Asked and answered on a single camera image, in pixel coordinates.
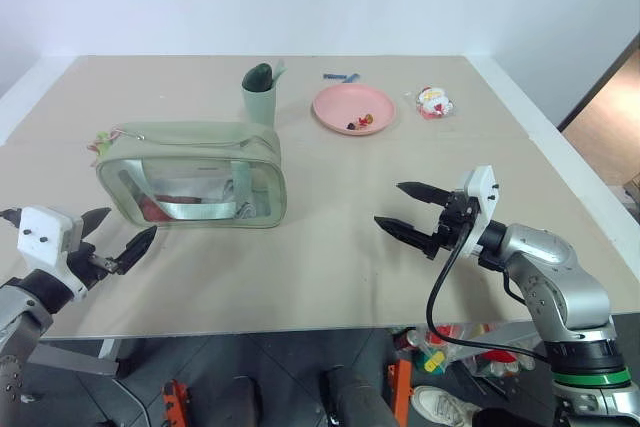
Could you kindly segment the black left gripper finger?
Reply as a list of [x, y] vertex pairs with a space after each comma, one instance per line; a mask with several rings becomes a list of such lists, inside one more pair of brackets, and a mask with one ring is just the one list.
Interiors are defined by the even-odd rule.
[[84, 239], [100, 226], [100, 224], [105, 220], [110, 212], [111, 209], [109, 207], [102, 207], [89, 210], [81, 215], [81, 219], [83, 222], [81, 233], [82, 245], [85, 244]]
[[115, 273], [125, 275], [149, 250], [157, 233], [157, 227], [151, 226], [137, 233], [125, 246], [124, 251], [114, 259]]

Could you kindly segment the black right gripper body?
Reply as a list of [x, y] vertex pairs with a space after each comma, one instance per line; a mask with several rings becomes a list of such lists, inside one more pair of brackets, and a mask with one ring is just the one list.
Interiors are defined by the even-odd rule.
[[463, 191], [449, 193], [441, 212], [435, 238], [441, 248], [452, 251], [463, 245], [474, 227], [480, 213], [479, 201]]

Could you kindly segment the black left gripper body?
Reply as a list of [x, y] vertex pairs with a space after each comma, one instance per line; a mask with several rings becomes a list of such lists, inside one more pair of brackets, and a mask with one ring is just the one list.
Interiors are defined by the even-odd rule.
[[96, 247], [87, 242], [81, 242], [77, 251], [68, 254], [67, 266], [87, 290], [93, 289], [105, 277], [115, 274], [119, 269], [115, 259], [97, 255]]

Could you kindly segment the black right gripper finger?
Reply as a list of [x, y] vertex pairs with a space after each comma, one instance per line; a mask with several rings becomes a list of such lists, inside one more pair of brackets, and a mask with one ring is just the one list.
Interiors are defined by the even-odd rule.
[[451, 193], [438, 187], [421, 182], [409, 181], [396, 184], [402, 192], [424, 203], [445, 207]]
[[374, 221], [386, 233], [420, 250], [428, 259], [433, 260], [436, 257], [439, 243], [432, 236], [416, 230], [411, 224], [399, 219], [375, 216]]

